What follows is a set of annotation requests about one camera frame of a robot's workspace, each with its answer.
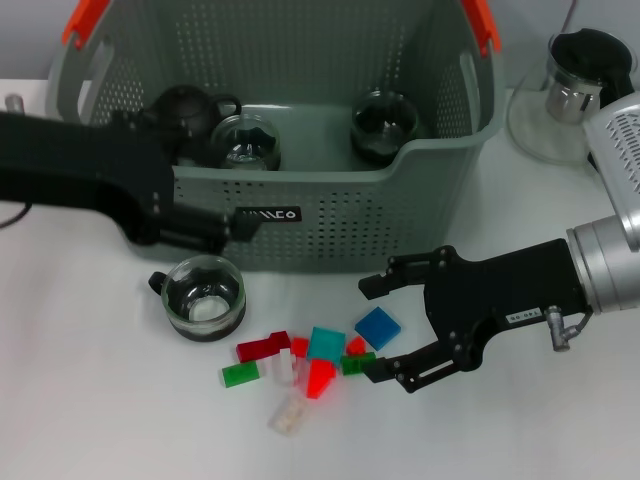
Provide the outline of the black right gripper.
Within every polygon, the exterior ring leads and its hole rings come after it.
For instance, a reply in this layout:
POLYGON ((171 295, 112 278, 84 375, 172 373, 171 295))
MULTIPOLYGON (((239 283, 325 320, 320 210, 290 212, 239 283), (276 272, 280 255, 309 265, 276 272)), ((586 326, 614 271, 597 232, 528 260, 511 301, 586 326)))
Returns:
POLYGON ((563 239, 482 261, 465 260, 452 247, 444 259, 442 247, 392 256, 382 274, 358 282, 368 300, 416 285, 423 287, 437 341, 362 367, 373 383, 396 380, 409 394, 459 371, 479 368, 494 336, 542 322, 549 307, 565 315, 585 311, 585 294, 563 239))

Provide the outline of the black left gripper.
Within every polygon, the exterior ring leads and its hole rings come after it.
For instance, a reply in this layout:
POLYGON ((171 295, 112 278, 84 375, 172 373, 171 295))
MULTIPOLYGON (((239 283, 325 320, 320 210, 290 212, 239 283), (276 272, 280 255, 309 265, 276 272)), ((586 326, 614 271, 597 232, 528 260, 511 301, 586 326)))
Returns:
POLYGON ((156 243, 173 206, 169 162, 204 164, 209 137, 159 117, 145 117, 144 128, 158 144, 124 127, 3 113, 1 198, 96 211, 114 220, 131 242, 156 243))

